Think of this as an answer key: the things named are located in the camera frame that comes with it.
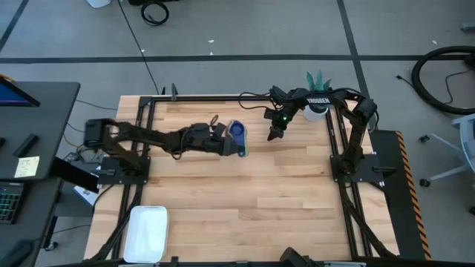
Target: orange and black warning tape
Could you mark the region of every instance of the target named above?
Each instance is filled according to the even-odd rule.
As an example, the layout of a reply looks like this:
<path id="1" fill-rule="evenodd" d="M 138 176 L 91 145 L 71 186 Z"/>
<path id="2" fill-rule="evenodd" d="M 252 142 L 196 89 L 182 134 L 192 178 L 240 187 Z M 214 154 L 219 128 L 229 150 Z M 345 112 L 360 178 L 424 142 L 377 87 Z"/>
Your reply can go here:
<path id="1" fill-rule="evenodd" d="M 404 169 L 406 170 L 407 185 L 409 185 L 409 192 L 413 201 L 414 213 L 416 215 L 417 227 L 419 228 L 419 235 L 421 237 L 422 248 L 424 249 L 425 259 L 432 260 L 429 252 L 429 244 L 427 235 L 425 234 L 424 224 L 422 223 L 421 207 L 417 200 L 416 188 L 414 187 L 413 174 L 410 171 L 409 159 L 407 158 L 406 146 L 404 145 L 404 139 L 402 133 L 396 131 L 399 139 L 399 148 L 401 148 L 402 161 L 404 162 Z"/>

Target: keyboard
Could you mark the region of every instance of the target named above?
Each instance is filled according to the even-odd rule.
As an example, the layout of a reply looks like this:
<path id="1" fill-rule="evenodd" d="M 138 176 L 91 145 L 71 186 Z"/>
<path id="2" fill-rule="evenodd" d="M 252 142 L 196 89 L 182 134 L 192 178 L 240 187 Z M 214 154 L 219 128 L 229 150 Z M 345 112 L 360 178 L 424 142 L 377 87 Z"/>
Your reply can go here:
<path id="1" fill-rule="evenodd" d="M 23 189 L 24 185 L 20 182 L 0 182 L 0 223 L 15 223 Z"/>

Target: computer monitor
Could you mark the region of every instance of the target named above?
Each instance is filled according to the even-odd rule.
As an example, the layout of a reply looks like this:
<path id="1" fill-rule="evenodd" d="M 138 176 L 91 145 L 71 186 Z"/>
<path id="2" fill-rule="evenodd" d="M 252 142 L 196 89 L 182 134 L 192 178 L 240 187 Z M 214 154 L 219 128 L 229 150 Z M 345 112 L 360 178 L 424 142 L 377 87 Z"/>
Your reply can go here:
<path id="1" fill-rule="evenodd" d="M 39 104 L 36 99 L 20 90 L 11 82 L 0 77 L 0 107 L 39 107 Z"/>

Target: green plant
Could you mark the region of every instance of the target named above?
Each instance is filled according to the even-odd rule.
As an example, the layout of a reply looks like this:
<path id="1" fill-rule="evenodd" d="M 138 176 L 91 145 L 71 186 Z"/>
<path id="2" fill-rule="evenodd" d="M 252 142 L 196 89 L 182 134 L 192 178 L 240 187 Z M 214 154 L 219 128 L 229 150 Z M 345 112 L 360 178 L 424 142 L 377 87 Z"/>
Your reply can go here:
<path id="1" fill-rule="evenodd" d="M 330 88 L 330 82 L 332 80 L 329 79 L 324 83 L 324 75 L 321 70 L 318 71 L 318 75 L 315 78 L 315 82 L 313 82 L 312 74 L 307 72 L 307 82 L 309 83 L 309 90 L 310 91 L 326 91 Z"/>

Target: caster wheel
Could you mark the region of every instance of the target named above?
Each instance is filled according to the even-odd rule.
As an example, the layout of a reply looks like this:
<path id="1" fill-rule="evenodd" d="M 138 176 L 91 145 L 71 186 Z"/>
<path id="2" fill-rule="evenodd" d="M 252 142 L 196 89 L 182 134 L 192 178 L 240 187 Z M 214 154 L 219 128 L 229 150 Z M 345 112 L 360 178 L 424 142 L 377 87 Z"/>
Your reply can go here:
<path id="1" fill-rule="evenodd" d="M 421 137 L 419 137 L 419 141 L 420 141 L 421 143 L 425 143 L 425 142 L 427 142 L 427 141 L 429 141 L 429 140 L 430 140 L 430 137 L 429 137 L 427 134 L 426 134 L 426 135 L 423 135 L 423 136 L 421 136 Z"/>
<path id="2" fill-rule="evenodd" d="M 427 181 L 426 179 L 420 179 L 419 180 L 419 185 L 422 187 L 429 187 L 430 181 Z"/>
<path id="3" fill-rule="evenodd" d="M 45 248 L 45 251 L 52 251 L 57 247 L 58 247 L 58 242 L 51 241 L 50 245 L 47 248 Z"/>

